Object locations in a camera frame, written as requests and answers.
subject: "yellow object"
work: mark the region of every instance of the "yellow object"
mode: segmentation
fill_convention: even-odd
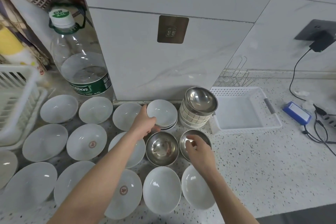
[[[13,55],[23,50],[23,45],[8,28],[0,25],[0,54]]]

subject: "metal bowl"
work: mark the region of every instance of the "metal bowl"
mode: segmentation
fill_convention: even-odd
[[[189,136],[189,135],[197,135],[197,136],[201,137],[207,143],[207,145],[210,146],[210,149],[212,149],[212,147],[211,147],[211,142],[210,142],[209,138],[203,132],[201,132],[199,130],[196,130],[196,129],[191,129],[191,130],[188,130],[188,131],[184,132],[183,135],[180,138],[180,150],[181,150],[181,153],[182,153],[183,157],[187,161],[190,162],[189,155],[188,155],[187,150],[186,150],[186,141],[189,140],[189,139],[187,139],[187,136]]]
[[[202,87],[188,89],[184,96],[184,104],[189,111],[199,116],[211,115],[218,107],[215,95]]]
[[[179,156],[179,142],[167,132],[151,135],[146,143],[146,157],[158,166],[166,167],[174,163]]]

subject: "hand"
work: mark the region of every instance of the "hand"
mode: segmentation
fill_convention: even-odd
[[[202,177],[207,180],[214,172],[217,172],[216,169],[216,160],[215,155],[213,154],[210,146],[197,135],[189,135],[187,139],[193,140],[190,142],[187,140],[185,142],[185,148],[189,155],[191,164],[199,172]]]
[[[153,129],[154,132],[159,132],[160,128],[155,126],[156,117],[149,118],[147,115],[147,105],[141,107],[140,112],[135,117],[130,132],[135,133],[137,140],[145,137]]]

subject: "red logo on bowl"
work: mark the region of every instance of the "red logo on bowl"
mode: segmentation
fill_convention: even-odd
[[[89,148],[94,148],[94,147],[96,147],[96,145],[97,145],[97,142],[96,141],[91,141],[90,143],[89,143]]]
[[[128,192],[127,186],[126,185],[122,186],[120,188],[119,192],[120,192],[120,195],[125,196],[127,194],[127,192]]]

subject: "white terrazzo countertop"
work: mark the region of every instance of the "white terrazzo countertop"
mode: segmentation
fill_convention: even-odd
[[[336,114],[335,80],[296,79],[294,89],[310,92],[318,106],[329,113]],[[259,86],[268,96],[278,113],[283,127],[278,130],[258,134],[212,135],[208,124],[202,131],[211,140],[215,152],[217,167],[239,199],[256,217],[307,209],[336,203],[336,157],[326,146],[310,141],[301,133],[301,126],[281,111],[289,101],[300,104],[289,93],[289,79],[259,79],[250,86]],[[108,141],[121,131],[112,124],[112,117],[102,126],[107,130]],[[76,118],[65,125],[69,133],[82,125]],[[336,141],[336,129],[326,128],[330,141]],[[171,132],[177,139],[186,131],[179,123]],[[336,152],[336,145],[330,145]],[[19,156],[20,167],[29,164]],[[57,168],[58,175],[75,161],[63,151],[49,160]],[[189,166],[180,155],[171,168],[181,178]],[[142,182],[154,168],[145,158],[136,167],[131,168],[139,174]],[[0,224],[44,224],[53,215],[56,205],[53,197],[36,209],[22,213],[11,213],[0,209]],[[215,205],[206,211],[193,209],[182,196],[176,209],[165,216],[158,216],[146,207],[143,199],[137,209],[124,220],[104,218],[105,223],[224,223]]]

